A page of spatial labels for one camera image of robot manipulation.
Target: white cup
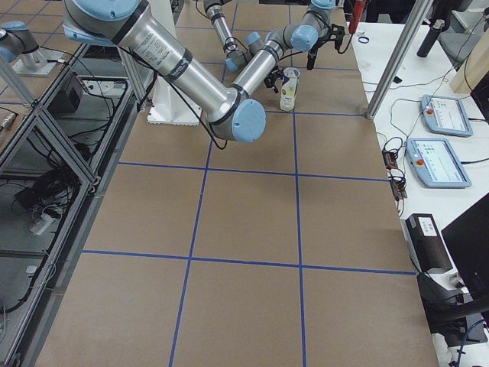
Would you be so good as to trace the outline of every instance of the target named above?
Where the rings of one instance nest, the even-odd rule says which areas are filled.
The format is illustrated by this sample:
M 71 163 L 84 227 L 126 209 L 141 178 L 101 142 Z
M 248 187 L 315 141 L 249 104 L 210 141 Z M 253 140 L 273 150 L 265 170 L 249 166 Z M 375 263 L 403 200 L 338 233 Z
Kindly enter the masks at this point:
M 296 103 L 297 86 L 300 71 L 295 67 L 286 67 L 283 71 L 282 90 L 280 91 L 280 109 L 292 111 Z

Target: black box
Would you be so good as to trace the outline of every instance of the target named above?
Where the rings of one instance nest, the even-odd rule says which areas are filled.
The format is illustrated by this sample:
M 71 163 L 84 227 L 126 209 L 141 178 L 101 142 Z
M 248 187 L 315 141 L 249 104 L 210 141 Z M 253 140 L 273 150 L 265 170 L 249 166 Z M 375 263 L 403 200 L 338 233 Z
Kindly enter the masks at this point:
M 56 94 L 47 110 L 53 114 L 76 112 L 82 96 L 83 88 L 75 75 L 72 74 L 66 84 Z
M 431 214 L 411 215 L 406 227 L 422 272 L 441 274 L 453 269 Z

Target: power adapter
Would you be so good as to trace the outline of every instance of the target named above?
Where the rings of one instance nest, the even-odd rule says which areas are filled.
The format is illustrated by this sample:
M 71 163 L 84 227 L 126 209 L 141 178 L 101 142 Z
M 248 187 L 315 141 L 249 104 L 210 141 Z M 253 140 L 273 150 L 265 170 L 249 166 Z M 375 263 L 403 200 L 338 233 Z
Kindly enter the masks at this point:
M 26 187 L 14 195 L 25 210 L 32 209 L 39 203 L 39 196 L 31 187 Z

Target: silver robot arm segment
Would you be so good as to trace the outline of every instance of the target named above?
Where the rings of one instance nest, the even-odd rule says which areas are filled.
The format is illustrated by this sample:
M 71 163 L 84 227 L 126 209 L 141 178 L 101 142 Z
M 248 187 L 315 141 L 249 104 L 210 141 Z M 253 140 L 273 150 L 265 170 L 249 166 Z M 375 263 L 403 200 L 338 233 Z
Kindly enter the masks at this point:
M 0 24 L 0 57 L 11 63 L 18 55 L 21 55 L 22 62 L 30 70 L 47 64 L 46 57 L 40 52 L 26 24 L 21 21 Z
M 335 0 L 312 0 L 300 24 L 290 24 L 270 32 L 264 43 L 260 35 L 251 33 L 247 38 L 250 52 L 254 55 L 233 85 L 240 86 L 251 95 L 278 64 L 286 50 L 307 52 L 330 27 L 331 10 Z
M 151 15 L 147 0 L 65 0 L 69 24 L 127 47 L 206 112 L 219 138 L 252 142 L 265 128 L 263 106 L 240 86 L 226 88 Z
M 226 67 L 230 71 L 240 70 L 245 67 L 253 55 L 248 50 L 240 51 L 236 38 L 232 37 L 226 18 L 222 12 L 222 6 L 232 0 L 204 0 L 204 8 L 207 17 L 221 41 L 222 49 L 226 54 Z

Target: screen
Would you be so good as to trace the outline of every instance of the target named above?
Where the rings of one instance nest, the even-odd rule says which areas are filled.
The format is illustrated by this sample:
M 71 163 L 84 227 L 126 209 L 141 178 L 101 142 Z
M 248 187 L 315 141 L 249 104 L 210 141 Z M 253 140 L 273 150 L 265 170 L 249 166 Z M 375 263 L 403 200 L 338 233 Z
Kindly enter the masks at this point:
M 446 226 L 442 236 L 471 296 L 489 294 L 489 194 Z M 489 322 L 489 310 L 483 316 Z
M 465 182 L 444 141 L 419 140 L 415 144 L 433 182 Z
M 436 124 L 440 128 L 467 131 L 463 115 L 454 99 L 431 98 L 431 106 L 435 110 Z

